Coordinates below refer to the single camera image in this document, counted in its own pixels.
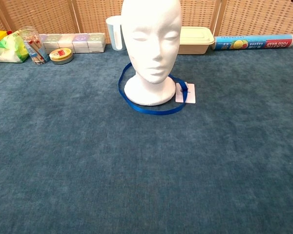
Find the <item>mannequin base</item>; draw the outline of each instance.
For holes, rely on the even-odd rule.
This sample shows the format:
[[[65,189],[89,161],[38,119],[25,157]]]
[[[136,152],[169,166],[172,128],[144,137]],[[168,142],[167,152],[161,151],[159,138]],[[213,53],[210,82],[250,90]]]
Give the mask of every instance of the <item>mannequin base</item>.
[[[152,84],[133,76],[127,81],[124,90],[130,101],[143,106],[156,106],[169,101],[175,95],[176,84],[170,77],[162,83]]]

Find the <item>round tin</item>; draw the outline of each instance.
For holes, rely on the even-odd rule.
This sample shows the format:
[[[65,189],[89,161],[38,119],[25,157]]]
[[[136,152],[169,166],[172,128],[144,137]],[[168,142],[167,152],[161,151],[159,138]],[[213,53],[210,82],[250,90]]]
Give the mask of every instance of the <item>round tin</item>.
[[[50,59],[54,64],[62,65],[70,62],[73,59],[72,50],[69,48],[60,48],[50,53]]]

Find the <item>white cup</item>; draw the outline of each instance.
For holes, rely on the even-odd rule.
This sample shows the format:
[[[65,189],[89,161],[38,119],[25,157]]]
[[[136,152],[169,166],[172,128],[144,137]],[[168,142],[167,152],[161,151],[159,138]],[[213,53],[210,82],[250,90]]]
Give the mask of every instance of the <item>white cup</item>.
[[[111,16],[106,19],[109,37],[111,39],[112,48],[116,51],[126,49],[123,33],[121,16]]]

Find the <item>plastic bag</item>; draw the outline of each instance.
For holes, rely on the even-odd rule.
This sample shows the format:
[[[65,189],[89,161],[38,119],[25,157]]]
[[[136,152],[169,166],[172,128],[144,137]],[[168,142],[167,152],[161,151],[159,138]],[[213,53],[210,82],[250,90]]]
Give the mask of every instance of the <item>plastic bag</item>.
[[[16,31],[0,40],[0,62],[24,62],[28,52],[19,32]]]

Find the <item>white box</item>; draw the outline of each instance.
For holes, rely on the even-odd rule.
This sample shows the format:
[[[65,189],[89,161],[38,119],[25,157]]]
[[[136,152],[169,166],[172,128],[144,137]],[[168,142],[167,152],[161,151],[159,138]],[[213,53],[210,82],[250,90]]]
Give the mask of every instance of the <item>white box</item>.
[[[50,54],[54,50],[56,50],[56,49],[54,49],[54,48],[45,48],[45,51],[46,51],[47,54]]]
[[[104,33],[90,33],[87,40],[88,47],[103,47],[105,44]]]
[[[90,53],[103,53],[105,47],[89,47]]]
[[[40,42],[43,43],[46,40],[46,38],[48,37],[48,35],[47,34],[39,34],[39,37],[41,39]]]
[[[60,48],[70,48],[73,47],[73,39],[75,34],[62,34],[58,44]]]
[[[45,48],[58,49],[59,48],[58,41],[60,40],[61,37],[62,35],[60,34],[48,34],[48,37],[43,42]]]
[[[75,47],[75,53],[89,53],[88,47]]]
[[[75,37],[73,39],[73,45],[75,49],[77,47],[83,47],[83,48],[88,47],[88,44],[87,44],[88,39],[89,39],[89,34],[86,34],[86,33],[75,34]]]
[[[72,47],[67,46],[67,47],[65,47],[65,48],[71,49],[73,54],[76,53],[76,52],[75,52],[75,48],[74,48],[74,46],[72,46]]]

